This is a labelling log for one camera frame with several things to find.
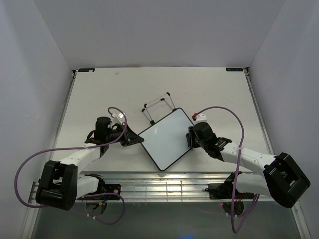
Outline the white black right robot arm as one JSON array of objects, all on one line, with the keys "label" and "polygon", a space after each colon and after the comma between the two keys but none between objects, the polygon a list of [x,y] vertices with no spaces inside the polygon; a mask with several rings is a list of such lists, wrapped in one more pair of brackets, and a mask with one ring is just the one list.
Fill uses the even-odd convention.
[{"label": "white black right robot arm", "polygon": [[231,198],[241,193],[259,194],[291,208],[311,185],[289,154],[263,154],[240,148],[230,139],[217,137],[206,122],[190,126],[186,138],[190,148],[200,147],[214,159],[250,170],[250,173],[241,172],[225,180],[225,192]]}]

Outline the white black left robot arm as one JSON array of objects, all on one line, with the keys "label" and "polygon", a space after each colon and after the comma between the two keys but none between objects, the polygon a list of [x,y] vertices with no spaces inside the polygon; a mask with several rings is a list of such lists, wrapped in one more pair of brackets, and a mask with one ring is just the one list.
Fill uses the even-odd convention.
[{"label": "white black left robot arm", "polygon": [[143,141],[124,122],[113,123],[109,117],[98,117],[95,129],[87,135],[84,149],[58,161],[46,162],[36,191],[36,202],[68,211],[79,198],[90,195],[95,199],[105,198],[108,189],[102,176],[80,173],[100,159],[111,142],[127,147]]}]

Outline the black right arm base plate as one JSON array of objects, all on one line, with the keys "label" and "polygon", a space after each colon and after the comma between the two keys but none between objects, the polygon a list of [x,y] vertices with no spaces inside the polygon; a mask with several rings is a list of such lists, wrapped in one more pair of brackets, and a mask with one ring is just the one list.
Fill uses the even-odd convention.
[{"label": "black right arm base plate", "polygon": [[[208,187],[204,189],[204,192],[209,193],[210,199],[231,199],[233,191],[233,184],[222,183],[222,184],[208,184]],[[235,200],[240,199],[253,199],[253,193],[240,193],[237,189],[235,190]]]}]

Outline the white black-framed whiteboard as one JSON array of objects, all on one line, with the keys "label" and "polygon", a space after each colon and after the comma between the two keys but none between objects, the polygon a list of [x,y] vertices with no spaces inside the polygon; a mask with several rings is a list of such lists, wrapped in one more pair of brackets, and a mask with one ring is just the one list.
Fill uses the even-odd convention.
[{"label": "white black-framed whiteboard", "polygon": [[190,126],[191,119],[177,108],[139,133],[143,149],[159,171],[166,171],[191,150],[186,138]]}]

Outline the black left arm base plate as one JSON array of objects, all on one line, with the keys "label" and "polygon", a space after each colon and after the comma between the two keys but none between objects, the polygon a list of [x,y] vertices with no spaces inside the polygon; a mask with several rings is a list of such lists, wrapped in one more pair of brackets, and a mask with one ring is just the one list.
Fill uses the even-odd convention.
[{"label": "black left arm base plate", "polygon": [[105,184],[101,186],[101,193],[121,194],[121,184]]}]

